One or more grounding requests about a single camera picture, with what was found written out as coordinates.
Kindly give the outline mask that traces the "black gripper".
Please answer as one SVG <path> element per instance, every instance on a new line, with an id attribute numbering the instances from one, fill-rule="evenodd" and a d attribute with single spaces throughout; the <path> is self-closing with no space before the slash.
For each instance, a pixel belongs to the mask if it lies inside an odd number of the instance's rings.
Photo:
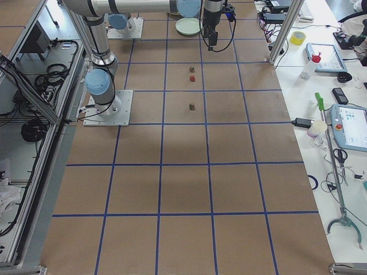
<path id="1" fill-rule="evenodd" d="M 210 45 L 217 45 L 218 32 L 216 26 L 220 23 L 222 11 L 222 1 L 205 0 L 204 13 L 202 20 L 202 34 L 204 37 L 210 37 Z"/>

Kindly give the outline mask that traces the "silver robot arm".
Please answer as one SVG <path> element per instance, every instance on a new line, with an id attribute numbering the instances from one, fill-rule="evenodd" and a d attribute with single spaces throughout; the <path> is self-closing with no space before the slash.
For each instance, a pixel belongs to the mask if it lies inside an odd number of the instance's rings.
<path id="1" fill-rule="evenodd" d="M 176 30 L 183 35 L 200 34 L 208 48 L 212 51 L 217 45 L 218 32 L 216 26 L 223 14 L 229 21 L 235 20 L 235 8 L 227 1 L 109 1 L 110 13 L 108 22 L 116 30 L 129 30 L 131 13 L 162 12 L 178 13 L 182 19 L 175 24 Z"/>
<path id="2" fill-rule="evenodd" d="M 91 47 L 94 65 L 108 68 L 115 61 L 107 38 L 104 16 L 106 14 L 128 13 L 180 13 L 185 18 L 193 18 L 200 11 L 200 1 L 64 1 L 66 7 L 82 17 L 83 29 Z"/>

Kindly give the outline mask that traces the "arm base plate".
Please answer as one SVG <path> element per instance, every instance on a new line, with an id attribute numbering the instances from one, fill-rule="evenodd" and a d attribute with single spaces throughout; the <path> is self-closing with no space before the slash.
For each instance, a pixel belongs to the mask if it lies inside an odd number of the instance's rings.
<path id="1" fill-rule="evenodd" d="M 133 90 L 117 90 L 115 100 L 107 111 L 101 115 L 97 111 L 102 111 L 101 106 L 88 108 L 86 119 L 83 120 L 85 127 L 107 127 L 107 126 L 128 126 L 130 122 Z"/>
<path id="2" fill-rule="evenodd" d="M 143 29 L 143 18 L 125 18 L 122 15 L 111 15 L 110 26 L 107 30 L 109 40 L 133 40 L 140 39 Z"/>

